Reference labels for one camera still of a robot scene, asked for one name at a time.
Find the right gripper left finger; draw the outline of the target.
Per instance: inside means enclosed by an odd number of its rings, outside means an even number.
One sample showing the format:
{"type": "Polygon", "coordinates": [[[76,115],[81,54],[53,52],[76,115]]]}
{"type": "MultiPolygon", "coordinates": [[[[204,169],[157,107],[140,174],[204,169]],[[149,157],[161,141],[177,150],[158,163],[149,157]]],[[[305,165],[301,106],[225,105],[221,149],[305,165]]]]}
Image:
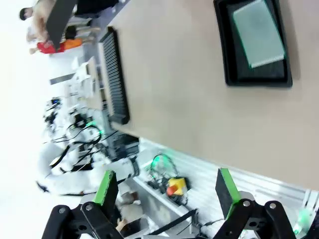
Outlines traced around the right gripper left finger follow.
{"type": "Polygon", "coordinates": [[[43,239],[78,239],[88,234],[94,239],[121,239],[111,219],[115,213],[118,183],[114,171],[106,171],[93,201],[71,209],[55,206],[48,218],[43,239]]]}

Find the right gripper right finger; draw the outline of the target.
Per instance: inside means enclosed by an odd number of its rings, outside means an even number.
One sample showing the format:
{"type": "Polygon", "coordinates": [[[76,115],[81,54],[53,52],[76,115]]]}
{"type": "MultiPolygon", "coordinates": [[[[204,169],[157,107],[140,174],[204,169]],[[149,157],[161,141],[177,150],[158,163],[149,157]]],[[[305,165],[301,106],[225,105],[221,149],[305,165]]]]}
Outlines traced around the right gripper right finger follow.
{"type": "Polygon", "coordinates": [[[262,206],[243,198],[227,168],[218,169],[215,191],[225,219],[215,239],[238,239],[244,230],[253,231],[258,239],[296,237],[283,205],[268,201],[262,206]]]}

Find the person's left hand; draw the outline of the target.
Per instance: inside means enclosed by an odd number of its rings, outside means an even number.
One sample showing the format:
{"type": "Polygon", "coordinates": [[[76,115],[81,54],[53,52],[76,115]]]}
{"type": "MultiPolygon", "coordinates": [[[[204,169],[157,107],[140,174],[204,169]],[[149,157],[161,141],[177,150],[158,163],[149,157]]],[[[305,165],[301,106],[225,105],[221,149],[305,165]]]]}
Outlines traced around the person's left hand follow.
{"type": "Polygon", "coordinates": [[[48,39],[46,22],[55,5],[55,0],[39,0],[33,6],[32,27],[36,37],[45,42],[48,39]]]}

